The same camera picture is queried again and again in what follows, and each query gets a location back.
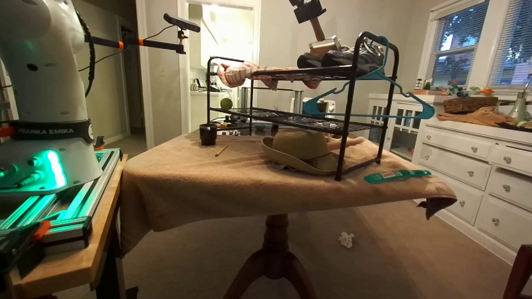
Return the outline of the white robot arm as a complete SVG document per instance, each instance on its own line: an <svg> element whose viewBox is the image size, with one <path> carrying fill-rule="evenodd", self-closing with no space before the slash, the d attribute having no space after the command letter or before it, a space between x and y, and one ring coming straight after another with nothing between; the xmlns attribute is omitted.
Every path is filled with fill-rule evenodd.
<svg viewBox="0 0 532 299"><path fill-rule="evenodd" d="M19 111L0 144L4 194L57 192L102 174L75 58L84 43L72 0L0 0L0 56Z"/></svg>

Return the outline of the green lit robot base rail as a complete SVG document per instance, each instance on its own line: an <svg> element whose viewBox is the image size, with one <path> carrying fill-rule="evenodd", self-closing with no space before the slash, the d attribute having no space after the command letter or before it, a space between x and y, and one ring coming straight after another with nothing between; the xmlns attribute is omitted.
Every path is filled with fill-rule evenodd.
<svg viewBox="0 0 532 299"><path fill-rule="evenodd" d="M19 229L34 222L49 221L50 229L42 244L47 252L84 249L94 234L94 217L107 186L122 159L119 148L97 153L104 173L100 178L42 196L2 196L0 231Z"/></svg>

